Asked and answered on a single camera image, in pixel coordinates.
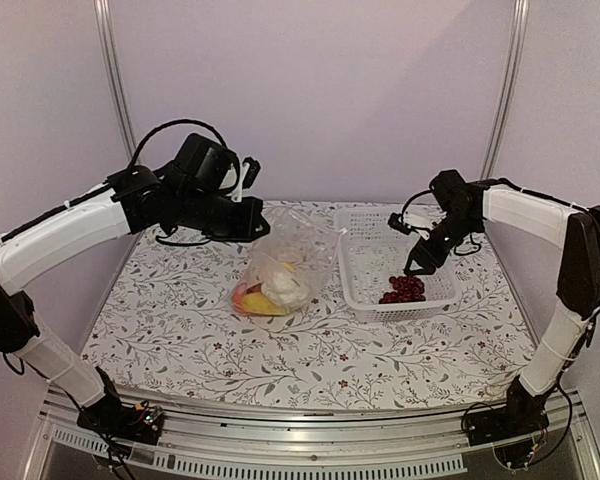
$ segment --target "plastic bag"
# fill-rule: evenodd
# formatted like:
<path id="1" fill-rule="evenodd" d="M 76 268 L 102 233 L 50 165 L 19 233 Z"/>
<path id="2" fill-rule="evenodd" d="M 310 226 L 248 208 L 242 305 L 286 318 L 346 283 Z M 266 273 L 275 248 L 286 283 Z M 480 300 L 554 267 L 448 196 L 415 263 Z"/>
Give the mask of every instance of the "plastic bag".
<path id="1" fill-rule="evenodd" d="M 291 208 L 266 215 L 271 233 L 253 244 L 251 263 L 231 296 L 243 315 L 286 315 L 307 305 L 327 283 L 340 236 Z"/>

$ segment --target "floral pattern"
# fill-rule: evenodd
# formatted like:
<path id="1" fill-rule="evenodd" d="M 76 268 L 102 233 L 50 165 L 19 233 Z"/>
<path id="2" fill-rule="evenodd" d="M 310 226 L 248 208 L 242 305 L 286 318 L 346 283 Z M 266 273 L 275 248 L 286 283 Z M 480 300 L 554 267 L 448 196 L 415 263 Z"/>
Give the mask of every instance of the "floral pattern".
<path id="1" fill-rule="evenodd" d="M 354 206 L 269 205 L 279 203 L 328 222 L 334 210 Z M 462 290 L 457 305 L 434 318 L 363 324 L 344 302 L 337 267 L 301 311 L 239 316 L 229 294 L 247 247 L 172 248 L 155 242 L 158 233 L 140 238 L 83 351 L 120 384 L 251 405 L 432 408 L 500 398 L 533 354 L 483 235 L 474 236 L 480 252 L 450 258 Z M 197 234 L 176 237 L 191 242 Z"/>

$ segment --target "white basket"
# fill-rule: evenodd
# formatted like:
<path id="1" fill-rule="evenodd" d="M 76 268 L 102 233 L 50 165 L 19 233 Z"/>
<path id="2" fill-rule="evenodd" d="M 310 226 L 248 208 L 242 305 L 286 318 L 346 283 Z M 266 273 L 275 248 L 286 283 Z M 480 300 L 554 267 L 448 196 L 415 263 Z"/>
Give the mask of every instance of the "white basket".
<path id="1" fill-rule="evenodd" d="M 426 215 L 427 207 L 411 207 Z M 448 262 L 435 274 L 422 277 L 424 302 L 378 304 L 391 291 L 389 277 L 404 275 L 409 252 L 420 238 L 403 235 L 387 224 L 396 206 L 361 207 L 336 212 L 336 228 L 346 228 L 338 246 L 338 263 L 344 299 L 364 322 L 430 318 L 460 300 L 460 289 Z"/>

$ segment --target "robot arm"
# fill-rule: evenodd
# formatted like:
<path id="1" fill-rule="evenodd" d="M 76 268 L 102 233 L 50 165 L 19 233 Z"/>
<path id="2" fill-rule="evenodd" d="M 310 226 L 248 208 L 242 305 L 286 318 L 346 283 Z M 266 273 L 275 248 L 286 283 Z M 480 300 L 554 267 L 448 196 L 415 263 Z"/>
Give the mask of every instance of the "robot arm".
<path id="1" fill-rule="evenodd" d="M 409 254 L 407 275 L 434 273 L 467 235 L 484 232 L 485 220 L 512 225 L 563 252 L 553 318 L 531 362 L 507 390 L 506 407 L 467 417 L 472 444 L 532 432 L 547 423 L 545 400 L 595 327 L 600 310 L 600 206 L 568 205 L 507 180 L 466 183 L 455 170 L 441 172 L 429 187 L 445 212 L 440 223 L 423 233 L 404 213 L 389 220 L 392 228 L 422 237 Z"/>
<path id="2" fill-rule="evenodd" d="M 193 228 L 210 240 L 250 242 L 269 232 L 262 200 L 241 198 L 259 165 L 190 135 L 174 160 L 152 172 L 125 169 L 36 221 L 0 236 L 0 352 L 13 354 L 64 389 L 82 408 L 79 425 L 156 443 L 160 410 L 121 404 L 106 373 L 81 361 L 37 316 L 24 288 L 92 247 L 160 225 Z M 228 196 L 240 201 L 232 201 Z"/>

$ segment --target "wire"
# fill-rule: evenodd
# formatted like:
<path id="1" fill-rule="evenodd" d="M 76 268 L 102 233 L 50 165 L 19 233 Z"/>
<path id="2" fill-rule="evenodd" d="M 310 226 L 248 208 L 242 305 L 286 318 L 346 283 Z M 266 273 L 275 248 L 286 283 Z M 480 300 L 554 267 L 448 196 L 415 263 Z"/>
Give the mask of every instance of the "wire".
<path id="1" fill-rule="evenodd" d="M 35 227 L 36 225 L 39 225 L 40 223 L 44 222 L 45 220 L 48 220 L 49 218 L 51 218 L 59 213 L 62 213 L 65 210 L 68 210 L 69 208 L 80 205 L 81 203 L 84 203 L 87 200 L 90 200 L 93 197 L 96 197 L 96 196 L 100 195 L 101 193 L 106 192 L 109 189 L 111 189 L 111 186 L 109 184 L 105 184 L 101 187 L 96 188 L 95 190 L 85 193 L 84 195 L 82 195 L 80 197 L 74 198 L 73 200 L 69 200 L 69 202 L 67 202 L 66 205 L 58 205 L 57 207 L 54 207 L 51 210 L 44 212 L 42 215 L 34 218 L 33 220 L 30 220 L 27 223 L 24 223 L 24 224 L 20 225 L 19 227 L 11 230 L 6 235 L 2 235 L 0 237 L 0 244 L 11 240 L 15 236 L 20 235 L 21 233 L 25 232 L 26 230 L 29 230 L 30 228 Z"/>
<path id="2" fill-rule="evenodd" d="M 120 465 L 122 466 L 122 468 L 124 469 L 124 471 L 127 473 L 127 475 L 129 476 L 130 480 L 137 480 L 135 475 L 131 472 L 131 470 L 129 469 L 129 466 L 127 465 L 127 463 L 124 461 L 124 459 L 122 458 L 122 456 L 118 453 L 117 448 L 115 448 L 115 442 L 113 440 L 111 440 L 110 437 L 104 435 L 100 429 L 98 429 L 93 422 L 91 421 L 91 419 L 86 415 L 84 408 L 82 408 L 82 406 L 80 404 L 78 404 L 78 402 L 76 402 L 76 399 L 73 398 L 68 392 L 64 392 L 67 397 L 69 397 L 69 400 L 71 400 L 71 402 L 73 403 L 73 405 L 78 409 L 78 412 L 82 413 L 83 418 L 85 418 L 87 420 L 87 422 L 89 423 L 89 425 L 91 426 L 91 429 L 96 432 L 98 434 L 98 436 L 102 439 L 102 441 L 104 443 L 107 444 L 107 447 L 109 447 L 109 461 L 113 463 L 113 457 L 111 456 L 111 454 L 113 453 L 116 458 L 118 459 L 118 462 L 120 462 Z M 118 472 L 116 472 L 115 468 L 111 469 L 111 472 L 119 479 L 121 480 L 125 480 Z"/>
<path id="3" fill-rule="evenodd" d="M 516 185 L 511 180 L 509 180 L 508 178 L 505 178 L 505 177 L 498 178 L 496 181 L 498 183 L 506 185 L 507 187 L 509 187 L 509 188 L 511 188 L 513 190 L 516 190 L 518 192 L 521 192 L 521 193 L 528 193 L 529 195 L 532 195 L 534 197 L 538 197 L 538 198 L 542 198 L 543 200 L 549 200 L 549 201 L 552 201 L 552 202 L 555 202 L 555 203 L 559 203 L 560 205 L 563 205 L 565 207 L 570 207 L 570 208 L 573 208 L 574 210 L 579 210 L 581 212 L 586 212 L 587 211 L 586 208 L 581 207 L 580 205 L 576 205 L 574 203 L 570 203 L 570 202 L 567 202 L 565 200 L 561 200 L 561 199 L 559 199 L 557 197 L 554 197 L 552 195 L 548 195 L 546 193 L 536 192 L 535 190 L 529 190 L 528 188 L 520 187 L 520 186 Z"/>
<path id="4" fill-rule="evenodd" d="M 475 248 L 472 248 L 468 252 L 459 252 L 458 245 L 456 245 L 455 247 L 453 247 L 453 254 L 456 257 L 468 257 L 469 255 L 473 255 L 474 253 L 478 253 L 480 250 L 482 250 L 482 245 L 473 239 L 473 232 L 469 234 L 469 242 Z"/>
<path id="5" fill-rule="evenodd" d="M 409 208 L 409 205 L 411 205 L 411 203 L 420 198 L 420 197 L 424 197 L 425 195 L 431 193 L 431 190 L 424 190 L 420 193 L 416 193 L 413 197 L 411 197 L 409 200 L 407 200 L 407 202 L 404 204 L 404 206 L 402 207 L 402 217 L 404 217 L 404 214 L 407 213 L 407 208 Z"/>
<path id="6" fill-rule="evenodd" d="M 484 402 L 476 402 L 473 405 L 470 405 L 469 408 L 467 408 L 464 411 L 464 413 L 462 414 L 462 418 L 460 419 L 460 428 L 462 429 L 462 431 L 464 432 L 465 435 L 469 435 L 469 430 L 466 427 L 467 415 L 469 415 L 471 410 L 473 410 L 477 407 L 487 407 L 491 411 L 495 410 L 491 405 L 484 403 Z"/>
<path id="7" fill-rule="evenodd" d="M 20 370 L 13 366 L 13 364 L 9 361 L 9 357 L 7 357 L 6 353 L 2 354 L 2 358 L 4 359 L 4 363 L 7 364 L 7 366 L 11 369 L 13 373 L 20 376 L 24 375 L 24 362 L 21 358 L 18 358 L 18 360 L 20 360 Z"/>
<path id="8" fill-rule="evenodd" d="M 149 133 L 147 133 L 142 140 L 140 140 L 140 143 L 136 147 L 135 152 L 133 152 L 131 161 L 129 161 L 129 165 L 127 165 L 127 171 L 130 172 L 133 169 L 133 167 L 135 167 L 135 165 L 138 163 L 138 158 L 140 158 L 140 152 L 145 147 L 147 142 L 151 139 L 151 137 L 153 137 L 155 134 L 161 132 L 162 130 L 166 130 L 167 128 L 173 127 L 175 125 L 196 125 L 198 127 L 205 128 L 215 135 L 215 137 L 218 139 L 218 142 L 220 142 L 220 145 L 227 148 L 227 143 L 224 141 L 224 138 L 222 138 L 222 135 L 220 135 L 220 133 L 213 126 L 209 125 L 208 123 L 202 122 L 200 120 L 191 120 L 189 118 L 180 118 L 178 120 L 171 120 L 170 122 L 166 122 L 166 123 L 163 123 L 162 125 L 158 125 L 153 130 L 151 130 Z"/>
<path id="9" fill-rule="evenodd" d="M 170 242 L 167 240 L 167 238 L 171 238 L 173 236 L 174 233 L 176 233 L 178 231 L 178 227 L 175 228 L 175 230 L 173 232 L 171 232 L 170 235 L 156 235 L 156 242 L 158 242 L 160 245 L 165 245 L 167 247 L 202 247 L 203 245 L 206 245 L 207 243 L 210 243 L 211 240 L 206 238 L 201 242 L 191 242 L 191 243 L 187 243 L 187 242 L 182 242 L 182 243 L 178 243 L 178 242 Z"/>
<path id="10" fill-rule="evenodd" d="M 573 420 L 573 402 L 571 401 L 571 398 L 569 398 L 569 395 L 567 395 L 567 392 L 565 392 L 562 388 L 562 385 L 560 385 L 560 382 L 556 384 L 556 387 L 569 404 L 569 418 L 567 420 L 567 426 L 564 428 L 564 432 L 562 432 L 562 436 L 558 440 L 558 443 L 556 443 L 553 448 L 549 450 L 549 453 L 538 460 L 532 461 L 529 466 L 537 465 L 538 463 L 544 462 L 547 458 L 549 458 L 558 448 L 560 448 L 560 445 L 562 445 L 562 442 L 567 437 L 569 430 L 571 429 L 571 420 Z"/>

